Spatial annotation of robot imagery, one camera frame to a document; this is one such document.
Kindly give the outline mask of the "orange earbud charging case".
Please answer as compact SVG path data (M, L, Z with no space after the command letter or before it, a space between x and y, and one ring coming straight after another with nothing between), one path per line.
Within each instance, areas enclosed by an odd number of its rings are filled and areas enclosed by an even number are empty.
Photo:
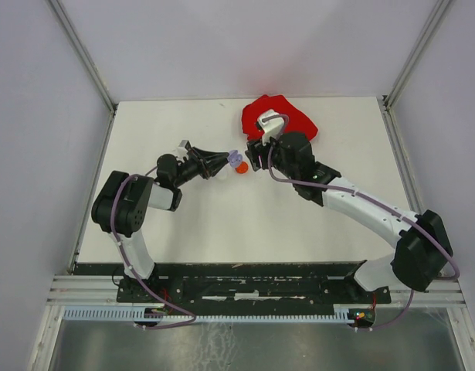
M246 162L241 162L237 167L235 167L235 171L241 175L247 173L248 170L249 166Z

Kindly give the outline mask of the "purple earbud charging case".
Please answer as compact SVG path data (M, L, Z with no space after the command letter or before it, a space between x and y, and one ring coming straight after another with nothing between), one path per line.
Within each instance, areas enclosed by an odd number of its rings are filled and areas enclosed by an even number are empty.
M238 150L232 150L229 152L227 157L229 165L234 170L237 170L243 163L243 156L239 153Z

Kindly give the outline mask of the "white earbud charging case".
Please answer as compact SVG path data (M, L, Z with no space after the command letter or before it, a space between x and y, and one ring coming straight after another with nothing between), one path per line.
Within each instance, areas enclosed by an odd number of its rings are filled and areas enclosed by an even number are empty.
M228 175L227 172L221 172L217 175L217 179L219 181L225 181L225 180L227 180L228 177L229 177L229 175Z

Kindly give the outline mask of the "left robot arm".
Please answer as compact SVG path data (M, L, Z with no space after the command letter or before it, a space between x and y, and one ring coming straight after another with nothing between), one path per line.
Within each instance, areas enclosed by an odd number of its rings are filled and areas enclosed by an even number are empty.
M148 209L174 212L182 200L182 185L198 176L210 179L228 164L239 165L240 155L232 160L237 154L205 151L182 141L175 155L161 155L144 175L112 171L108 176L93 202L91 218L116 244L125 275L138 278L134 293L143 301L153 301L161 292L142 233Z

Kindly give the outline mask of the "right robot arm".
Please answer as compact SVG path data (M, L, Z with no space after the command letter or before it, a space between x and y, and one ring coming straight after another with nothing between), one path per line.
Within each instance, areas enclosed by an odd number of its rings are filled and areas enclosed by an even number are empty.
M403 210L362 192L338 170L317 161L303 133L289 132L267 143L248 141L246 156L254 170L281 173L280 181L291 184L300 197L352 218L393 249L384 257L363 260L348 275L344 292L351 301L362 302L393 284L423 292L453 256L437 213Z

